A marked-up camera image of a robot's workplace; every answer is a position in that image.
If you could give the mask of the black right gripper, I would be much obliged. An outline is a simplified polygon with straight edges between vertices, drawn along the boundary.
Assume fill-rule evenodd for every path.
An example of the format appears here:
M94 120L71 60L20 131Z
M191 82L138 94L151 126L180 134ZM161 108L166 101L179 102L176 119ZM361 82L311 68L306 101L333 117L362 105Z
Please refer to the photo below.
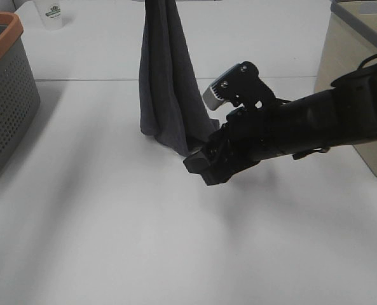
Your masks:
M205 146L184 159L189 173L201 175L206 185L227 182L260 161L283 156L274 143L270 115L261 109L241 107L227 115L227 122L213 133Z

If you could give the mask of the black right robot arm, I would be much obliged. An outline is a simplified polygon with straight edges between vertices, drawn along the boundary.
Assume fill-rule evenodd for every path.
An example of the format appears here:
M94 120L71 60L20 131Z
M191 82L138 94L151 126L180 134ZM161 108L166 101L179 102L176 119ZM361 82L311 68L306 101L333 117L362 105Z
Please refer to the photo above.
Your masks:
M297 100L277 98L248 61L234 65L203 94L210 109L234 109L204 145L184 160L209 186L260 161L301 159L332 147L377 141L377 64L359 67L331 88Z

